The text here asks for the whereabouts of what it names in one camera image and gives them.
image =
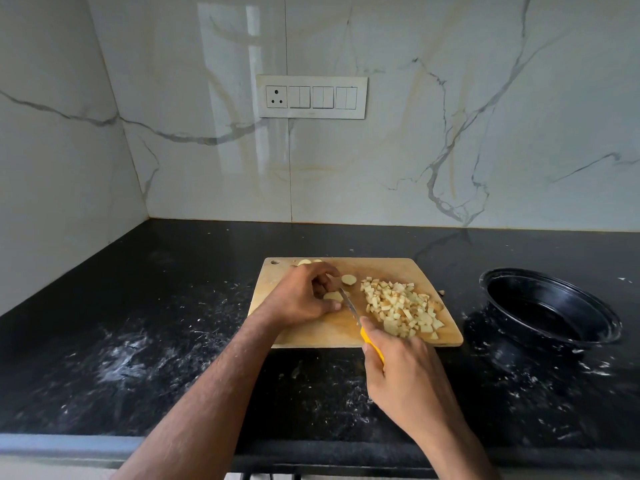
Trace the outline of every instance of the white switch plate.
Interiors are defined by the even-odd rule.
[[[338,76],[310,76],[310,75],[256,75],[255,85],[258,91],[258,116],[261,118],[324,118],[336,120],[363,120],[367,104],[367,83],[366,77],[338,77]],[[297,94],[297,89],[302,88],[300,93],[300,105],[311,107],[268,107],[271,106],[271,99],[268,94],[272,94],[274,87],[278,87],[278,94],[281,88],[287,88],[285,94]],[[313,107],[314,87],[331,88],[323,90],[323,95],[331,99],[331,108]],[[310,88],[311,104],[307,103],[306,94]],[[346,88],[346,108],[337,108],[334,104],[334,95],[337,97],[336,88]]]

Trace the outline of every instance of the black pot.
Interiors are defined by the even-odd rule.
[[[620,338],[622,324],[594,295],[546,274],[498,268],[480,276],[486,312],[521,344],[575,353]]]

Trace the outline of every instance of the potato slice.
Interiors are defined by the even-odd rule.
[[[340,303],[342,302],[342,295],[340,294],[340,291],[331,291],[329,293],[325,293],[322,298],[323,299],[334,299],[336,301],[339,301]]]

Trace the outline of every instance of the white marble backsplash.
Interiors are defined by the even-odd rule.
[[[146,220],[86,0],[0,0],[0,315]]]
[[[640,0],[89,0],[149,214],[640,230]],[[256,73],[368,76],[261,120]]]

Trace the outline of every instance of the left hand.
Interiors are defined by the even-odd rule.
[[[342,305],[338,301],[323,299],[325,293],[337,290],[327,274],[340,276],[327,262],[291,266],[258,309],[282,326],[311,321],[340,310]]]

